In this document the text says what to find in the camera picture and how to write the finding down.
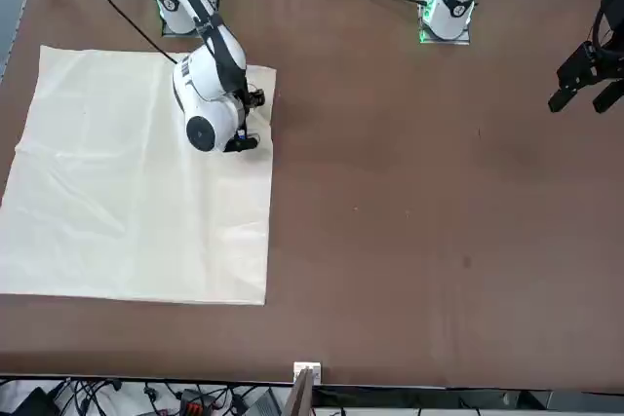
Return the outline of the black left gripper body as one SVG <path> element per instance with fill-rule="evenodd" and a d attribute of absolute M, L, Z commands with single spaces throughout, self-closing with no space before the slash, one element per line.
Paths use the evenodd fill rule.
<path fill-rule="evenodd" d="M 610 52 L 623 51 L 623 0 L 602 0 L 601 12 L 611 30 L 604 48 Z"/>

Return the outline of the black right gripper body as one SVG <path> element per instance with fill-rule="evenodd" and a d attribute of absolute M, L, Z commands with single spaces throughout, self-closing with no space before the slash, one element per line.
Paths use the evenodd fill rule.
<path fill-rule="evenodd" d="M 224 152 L 243 152 L 255 149 L 259 144 L 259 138 L 256 135 L 248 135 L 244 138 L 235 136 L 231 138 L 225 145 Z"/>

